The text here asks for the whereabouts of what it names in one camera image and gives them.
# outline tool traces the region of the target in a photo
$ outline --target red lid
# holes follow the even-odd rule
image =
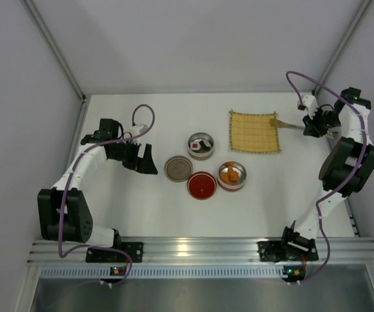
[[[207,200],[215,193],[217,182],[208,172],[200,171],[189,177],[187,188],[193,198]]]

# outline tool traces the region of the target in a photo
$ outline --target gray floor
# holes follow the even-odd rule
[[[361,265],[328,266],[301,286],[273,279],[133,279],[111,290],[91,283],[69,292],[81,282],[40,280],[32,311],[374,311],[374,294]]]

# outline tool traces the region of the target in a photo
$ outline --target round lid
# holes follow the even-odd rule
[[[193,198],[206,200],[215,193],[217,183],[211,174],[200,171],[189,177],[187,187]]]
[[[165,174],[173,182],[186,181],[192,172],[193,164],[184,156],[173,156],[165,164]]]

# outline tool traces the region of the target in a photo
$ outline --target metal bowl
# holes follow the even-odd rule
[[[239,174],[239,180],[234,182],[231,185],[225,183],[220,177],[220,173],[227,172],[229,166],[232,166],[233,170]],[[235,191],[235,190],[241,189],[245,185],[246,177],[247,177],[247,172],[246,172],[245,167],[242,164],[239,164],[238,162],[235,162],[235,161],[228,161],[220,166],[219,172],[217,174],[217,181],[219,182],[220,186],[224,190]]]
[[[207,140],[211,144],[211,149],[209,151],[193,151],[193,150],[191,150],[191,148],[190,148],[191,143],[199,142],[203,139]],[[213,137],[211,135],[209,135],[208,133],[205,133],[205,132],[194,133],[188,139],[187,150],[188,150],[188,154],[194,159],[198,159],[198,160],[201,160],[201,161],[203,161],[205,159],[208,159],[214,153]]]

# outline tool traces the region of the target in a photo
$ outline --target orange food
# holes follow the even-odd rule
[[[220,172],[220,178],[226,184],[233,185],[234,182],[239,180],[239,174],[234,171],[232,166],[229,166],[227,172]]]

